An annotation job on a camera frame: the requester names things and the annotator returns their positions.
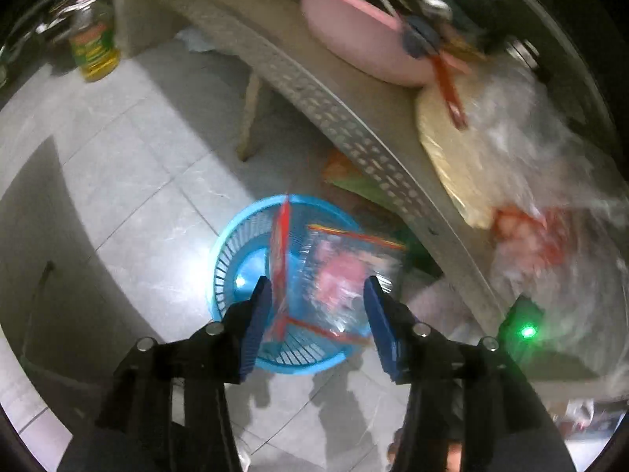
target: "yellow oil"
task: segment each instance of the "yellow oil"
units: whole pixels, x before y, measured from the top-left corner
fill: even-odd
[[[90,65],[80,67],[81,74],[86,81],[98,81],[111,73],[120,62],[120,50],[113,48],[103,58]]]

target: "cooking oil bottle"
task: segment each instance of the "cooking oil bottle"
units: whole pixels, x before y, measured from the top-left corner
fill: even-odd
[[[114,46],[113,11],[98,0],[76,0],[70,45],[87,81],[100,80],[120,62]]]

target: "pink bowl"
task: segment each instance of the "pink bowl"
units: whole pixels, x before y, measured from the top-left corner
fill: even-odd
[[[415,59],[402,47],[401,21],[365,0],[301,0],[308,27],[335,55],[382,81],[420,87],[434,80],[428,58]],[[465,62],[442,53],[453,69]]]

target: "blue gripper pad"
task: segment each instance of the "blue gripper pad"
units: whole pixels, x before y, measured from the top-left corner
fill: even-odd
[[[240,380],[254,370],[256,358],[262,342],[262,336],[267,326],[267,318],[271,310],[271,282],[266,277],[260,277],[253,293],[251,302],[254,310],[240,344]]]
[[[400,342],[395,337],[395,333],[386,317],[383,302],[386,303],[382,287],[376,277],[369,277],[365,280],[363,298],[365,301],[365,311],[375,346],[378,349],[380,364],[392,381],[397,381],[402,375],[400,364]]]

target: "basket rim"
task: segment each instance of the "basket rim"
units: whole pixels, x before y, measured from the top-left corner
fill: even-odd
[[[215,301],[214,285],[216,280],[216,264],[218,263],[218,257],[224,247],[224,244],[227,242],[227,240],[230,238],[236,228],[240,226],[247,218],[249,218],[253,214],[256,214],[257,212],[262,211],[263,209],[268,209],[272,206],[281,205],[282,202],[284,202],[286,196],[287,194],[272,195],[265,199],[256,201],[253,204],[250,204],[246,208],[242,209],[238,214],[236,214],[236,216],[232,218],[225,229],[223,229],[223,231],[216,238],[216,242],[212,247],[212,252],[210,253],[210,269],[212,271],[212,274],[210,278],[210,283],[206,289],[206,302],[208,304],[208,309],[210,311],[210,317],[212,318],[212,320],[220,321],[222,319],[221,313],[218,310],[218,305]],[[335,216],[338,216],[339,218],[344,220],[345,225],[347,225],[350,230],[360,231],[360,226],[349,214],[347,214],[345,211],[338,208],[337,206],[329,203],[328,201],[324,201],[311,195],[288,194],[288,197],[291,204],[317,206],[318,208],[331,212]],[[344,346],[334,355],[309,365],[281,365],[275,362],[271,362],[267,359],[256,357],[256,367],[260,367],[261,369],[265,369],[270,372],[279,372],[282,374],[314,374],[316,372],[321,372],[331,367],[334,367],[335,365],[343,362],[351,355],[352,347],[353,346],[351,345]]]

